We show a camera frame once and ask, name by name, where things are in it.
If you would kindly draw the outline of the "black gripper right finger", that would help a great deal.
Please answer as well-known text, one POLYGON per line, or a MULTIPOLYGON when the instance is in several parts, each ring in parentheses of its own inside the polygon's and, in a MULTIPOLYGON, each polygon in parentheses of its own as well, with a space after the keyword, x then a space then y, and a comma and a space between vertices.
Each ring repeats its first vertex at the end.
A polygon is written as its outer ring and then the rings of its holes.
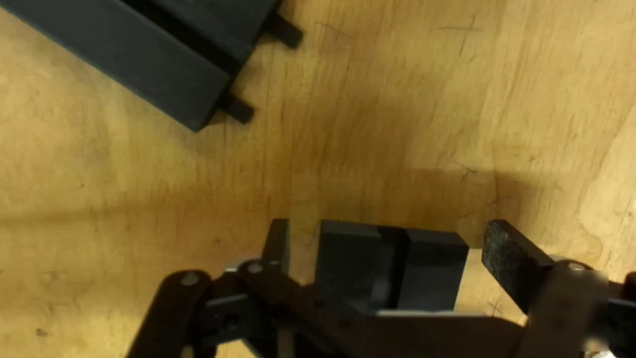
POLYGON ((542 250, 503 220, 487 226, 481 264, 522 313, 530 311, 554 265, 542 250))

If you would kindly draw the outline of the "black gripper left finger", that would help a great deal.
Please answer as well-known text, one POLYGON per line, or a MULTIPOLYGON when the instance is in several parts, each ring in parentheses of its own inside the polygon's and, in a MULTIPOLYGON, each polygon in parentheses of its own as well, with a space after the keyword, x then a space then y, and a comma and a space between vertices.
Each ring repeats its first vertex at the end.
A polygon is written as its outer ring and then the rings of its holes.
POLYGON ((262 262, 278 269, 280 273, 288 271, 290 265, 290 240, 288 240, 288 222, 274 220, 268 228, 268 236, 262 250, 262 262))

